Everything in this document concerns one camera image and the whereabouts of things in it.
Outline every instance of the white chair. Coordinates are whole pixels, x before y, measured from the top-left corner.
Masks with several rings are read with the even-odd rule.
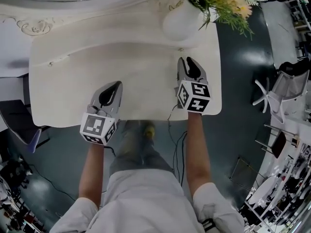
[[[280,72],[271,91],[269,91],[269,78],[267,78],[266,88],[264,88],[258,80],[255,80],[255,84],[259,86],[263,95],[260,99],[254,101],[253,105],[257,105],[261,101],[264,101],[262,112],[265,113],[269,102],[271,115],[280,123],[284,123],[285,115],[282,103],[301,96],[307,85],[308,77],[309,70],[299,76],[291,76],[285,72]]]

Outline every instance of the gray pants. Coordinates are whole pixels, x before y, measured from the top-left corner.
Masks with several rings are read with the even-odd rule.
[[[141,121],[127,121],[121,148],[110,166],[110,175],[133,169],[161,169],[173,173],[172,168],[154,149],[154,142],[143,136]]]

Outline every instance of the metal stand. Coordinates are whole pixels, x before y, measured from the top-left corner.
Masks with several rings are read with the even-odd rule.
[[[256,215],[256,217],[258,217],[259,218],[259,220],[269,229],[269,230],[271,230],[271,232],[274,232],[271,228],[270,228],[270,226],[265,222],[265,221],[263,221],[263,219],[259,216],[259,214],[250,206],[250,204],[248,203],[248,202],[244,202],[248,207],[249,207],[249,209]]]
[[[234,175],[234,172],[235,172],[236,169],[237,169],[237,166],[238,166],[238,164],[239,164],[239,161],[244,162],[244,163],[246,164],[246,167],[247,167],[247,168],[250,168],[250,169],[253,170],[255,173],[259,174],[262,178],[264,178],[264,181],[267,179],[267,178],[263,177],[263,176],[262,176],[259,172],[257,172],[255,169],[253,169],[247,162],[245,162],[244,160],[242,160],[240,157],[238,158],[237,164],[235,165],[234,170],[233,170],[232,174],[230,175],[229,179],[230,179],[233,183],[239,185],[240,187],[243,187],[243,188],[245,188],[246,190],[248,190],[248,191],[250,191],[250,192],[255,192],[254,190],[249,189],[249,188],[246,187],[245,185],[242,185],[242,184],[240,184],[240,183],[238,183],[238,182],[236,182],[236,181],[234,181],[234,180],[232,179],[232,176]]]

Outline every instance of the black cable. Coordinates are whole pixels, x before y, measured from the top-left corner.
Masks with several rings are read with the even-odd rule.
[[[73,201],[76,201],[76,200],[75,200],[72,196],[70,196],[68,193],[63,192],[63,191],[61,191],[61,190],[58,190],[58,189],[55,187],[55,185],[52,183],[52,181],[50,181],[49,179],[45,178],[43,175],[41,175],[41,174],[39,173],[39,171],[38,171],[38,169],[35,167],[35,165],[30,164],[29,166],[33,166],[34,169],[36,170],[36,172],[37,172],[43,179],[45,179],[45,180],[47,180],[48,182],[50,182],[51,185],[54,187],[54,189],[55,189],[56,191],[59,191],[59,192],[61,192],[61,193],[64,193],[64,194],[66,194],[69,198],[71,198]]]
[[[183,174],[181,175],[181,186],[183,186],[184,182],[184,174],[185,174],[185,157],[184,157],[184,145],[185,145],[185,139],[187,136],[188,132],[184,135],[182,145],[181,145],[181,152],[182,152],[182,158],[183,158]]]
[[[110,146],[104,146],[104,149],[111,149],[112,154],[114,155],[114,157],[116,157],[116,153],[115,153],[115,151],[114,151],[114,149],[113,149],[112,147],[110,147]]]
[[[180,182],[180,172],[179,172],[179,167],[178,167],[178,153],[177,153],[177,149],[178,149],[178,143],[180,141],[180,139],[184,136],[184,134],[187,133],[187,131],[183,132],[181,134],[181,136],[179,137],[177,143],[176,143],[176,148],[175,148],[175,151],[174,151],[174,155],[173,155],[173,166],[174,166],[174,156],[176,155],[176,167],[177,167],[177,172],[178,172],[178,182]]]
[[[170,138],[171,138],[172,142],[173,142],[174,145],[175,145],[175,148],[176,148],[177,145],[176,145],[176,143],[175,143],[175,141],[174,141],[174,139],[173,139],[173,137],[172,137],[170,118],[171,118],[171,116],[172,116],[172,113],[173,113],[174,109],[177,107],[177,105],[175,105],[175,106],[173,107],[173,109],[172,109],[172,111],[171,111],[171,113],[170,113],[170,116],[169,116],[169,118],[167,119],[169,135],[170,135]],[[175,173],[174,158],[175,158],[175,152],[174,152],[174,155],[173,155],[173,171],[174,171],[174,173]]]
[[[178,172],[178,181],[180,182],[180,171],[179,171],[179,167],[178,167],[178,153],[177,153],[177,149],[178,149],[178,143],[179,143],[180,139],[184,136],[185,133],[187,133],[187,131],[185,131],[185,132],[183,132],[183,133],[181,134],[181,136],[179,137],[179,139],[178,139],[177,142],[174,141],[174,139],[173,139],[173,137],[172,137],[172,133],[171,133],[171,122],[170,122],[170,118],[171,118],[171,116],[172,116],[172,113],[173,113],[174,109],[175,109],[177,106],[178,106],[178,104],[175,105],[175,106],[173,107],[173,109],[172,109],[172,111],[171,111],[171,113],[170,113],[170,116],[169,116],[169,118],[167,119],[167,122],[168,122],[169,136],[170,136],[172,142],[173,142],[174,145],[175,145],[175,150],[174,150],[174,154],[173,154],[173,172],[175,173],[175,156],[176,156],[176,167],[177,167],[177,172]]]

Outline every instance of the white sleeve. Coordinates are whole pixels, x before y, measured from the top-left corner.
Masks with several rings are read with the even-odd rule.
[[[69,210],[57,221],[50,233],[85,232],[98,209],[93,201],[78,198]]]
[[[195,191],[193,207],[201,223],[211,218],[222,233],[244,232],[243,217],[232,208],[214,183],[206,183]]]

